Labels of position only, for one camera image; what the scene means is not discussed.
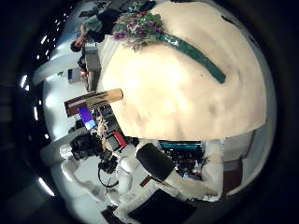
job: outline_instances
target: computer monitor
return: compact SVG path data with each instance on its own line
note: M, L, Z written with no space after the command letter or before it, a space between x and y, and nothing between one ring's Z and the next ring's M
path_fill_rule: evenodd
M95 122L93 120L93 115L87 108L87 106L81 106L78 108L78 113L86 127L87 130L90 130L95 126Z

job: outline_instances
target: white cloth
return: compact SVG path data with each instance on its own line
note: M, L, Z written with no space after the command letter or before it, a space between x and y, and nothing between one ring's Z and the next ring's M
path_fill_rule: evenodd
M206 3L166 2L165 32L199 48L226 75L220 84L200 63L166 45L135 53L119 45L103 76L125 135L148 139L219 139L250 132L265 121L263 74L246 38Z

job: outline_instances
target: ceiling light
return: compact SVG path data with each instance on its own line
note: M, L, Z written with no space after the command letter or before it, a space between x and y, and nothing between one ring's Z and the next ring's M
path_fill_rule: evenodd
M23 88L23 86L24 86L24 84L25 84L26 79L27 79L27 75L25 75L25 76L23 76L23 77L21 78L20 86L21 86L22 88Z
M35 113L35 119L38 120L38 114L37 114L36 106L34 107L34 113Z
M55 196L54 192L48 187L42 178L39 177L38 182L50 196Z
M46 39L47 39L47 36L45 35L44 38L40 41L40 43L43 44Z

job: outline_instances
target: person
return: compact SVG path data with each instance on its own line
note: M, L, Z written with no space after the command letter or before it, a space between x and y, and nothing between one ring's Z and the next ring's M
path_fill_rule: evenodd
M89 39L98 43L102 42L105 39L105 35L111 34L114 22L118 19L120 14L119 11L109 8L103 13L87 19L80 25L80 36L71 43L71 50L74 52L81 51Z

